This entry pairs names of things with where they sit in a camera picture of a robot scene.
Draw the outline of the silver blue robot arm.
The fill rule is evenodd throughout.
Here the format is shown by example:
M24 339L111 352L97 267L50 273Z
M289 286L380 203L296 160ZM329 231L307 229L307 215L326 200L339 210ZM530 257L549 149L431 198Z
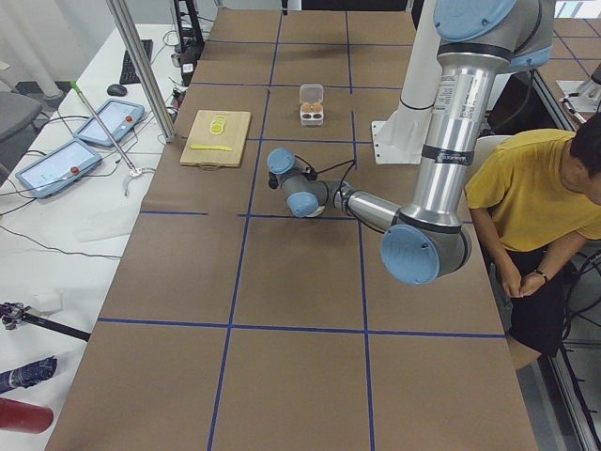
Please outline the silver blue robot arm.
M495 78L542 66L551 51L552 1L430 1L418 31L439 39L441 65L412 200L399 206L344 180L318 180L285 148L267 158L269 186L291 212L317 216L333 206L382 232L380 256L395 279L421 285L459 270L470 237L457 206Z

